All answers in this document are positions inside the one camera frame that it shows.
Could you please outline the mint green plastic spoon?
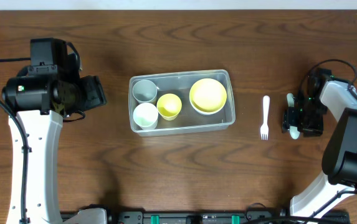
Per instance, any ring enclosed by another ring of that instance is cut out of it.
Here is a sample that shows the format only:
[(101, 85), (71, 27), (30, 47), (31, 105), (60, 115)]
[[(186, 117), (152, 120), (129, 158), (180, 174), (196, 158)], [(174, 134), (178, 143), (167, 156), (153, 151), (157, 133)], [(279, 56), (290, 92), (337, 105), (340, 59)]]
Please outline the mint green plastic spoon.
[[(289, 107), (295, 106), (295, 101), (292, 93), (287, 94), (287, 103)], [(289, 128), (290, 136), (292, 139), (298, 139), (300, 136), (300, 132), (298, 131), (297, 127), (290, 126)]]

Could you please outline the white plastic cup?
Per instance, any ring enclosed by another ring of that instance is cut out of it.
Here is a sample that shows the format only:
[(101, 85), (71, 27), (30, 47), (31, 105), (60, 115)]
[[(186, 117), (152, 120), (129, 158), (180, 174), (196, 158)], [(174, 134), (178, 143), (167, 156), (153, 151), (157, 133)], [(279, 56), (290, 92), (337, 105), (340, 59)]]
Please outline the white plastic cup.
[(158, 116), (158, 110), (152, 103), (141, 103), (133, 111), (134, 122), (143, 130), (155, 129)]

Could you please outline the yellow plastic cup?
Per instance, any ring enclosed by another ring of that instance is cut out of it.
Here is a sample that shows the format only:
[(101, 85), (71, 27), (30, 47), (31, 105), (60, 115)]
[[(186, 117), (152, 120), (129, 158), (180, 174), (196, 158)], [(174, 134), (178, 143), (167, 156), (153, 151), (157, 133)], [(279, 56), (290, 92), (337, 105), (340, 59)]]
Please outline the yellow plastic cup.
[(172, 93), (161, 96), (156, 104), (159, 114), (167, 121), (176, 119), (182, 109), (181, 99)]

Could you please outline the yellow plastic bowl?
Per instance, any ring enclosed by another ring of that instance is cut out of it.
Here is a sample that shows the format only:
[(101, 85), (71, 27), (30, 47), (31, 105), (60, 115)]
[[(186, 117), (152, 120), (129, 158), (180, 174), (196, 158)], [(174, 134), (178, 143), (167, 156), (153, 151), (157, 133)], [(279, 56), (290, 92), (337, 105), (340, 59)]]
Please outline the yellow plastic bowl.
[(198, 80), (189, 91), (189, 102), (202, 111), (212, 112), (227, 101), (227, 91), (221, 82), (203, 78)]

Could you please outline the white plastic bowl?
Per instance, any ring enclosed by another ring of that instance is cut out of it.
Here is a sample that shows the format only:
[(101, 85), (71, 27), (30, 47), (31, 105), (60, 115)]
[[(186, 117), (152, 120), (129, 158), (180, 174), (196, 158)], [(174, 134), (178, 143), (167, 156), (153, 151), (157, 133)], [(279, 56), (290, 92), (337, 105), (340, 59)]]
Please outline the white plastic bowl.
[(216, 114), (218, 112), (220, 112), (220, 110), (222, 110), (224, 108), (224, 106), (212, 111), (212, 112), (207, 112), (207, 111), (202, 111), (200, 109), (198, 109), (195, 105), (191, 105), (199, 114), (202, 114), (202, 115), (212, 115), (212, 114)]

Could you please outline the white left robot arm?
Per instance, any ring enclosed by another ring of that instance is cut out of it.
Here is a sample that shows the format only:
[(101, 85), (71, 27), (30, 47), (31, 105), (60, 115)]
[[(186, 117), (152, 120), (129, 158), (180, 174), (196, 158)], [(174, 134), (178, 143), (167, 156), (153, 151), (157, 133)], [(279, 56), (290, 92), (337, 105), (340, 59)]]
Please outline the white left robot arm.
[(63, 223), (57, 193), (59, 138), (64, 119), (106, 103), (97, 76), (26, 75), (8, 80), (12, 186), (8, 223)]

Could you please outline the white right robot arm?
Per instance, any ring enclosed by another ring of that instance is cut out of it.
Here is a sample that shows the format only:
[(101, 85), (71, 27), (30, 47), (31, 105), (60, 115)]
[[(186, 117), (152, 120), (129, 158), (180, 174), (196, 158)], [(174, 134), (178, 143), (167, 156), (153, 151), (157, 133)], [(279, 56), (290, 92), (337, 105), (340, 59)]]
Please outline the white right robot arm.
[(321, 218), (335, 205), (357, 195), (357, 92), (351, 82), (331, 75), (308, 76), (305, 99), (300, 91), (287, 96), (282, 131), (293, 139), (320, 136), (323, 115), (331, 111), (336, 128), (325, 148), (322, 171), (290, 201), (291, 216)]

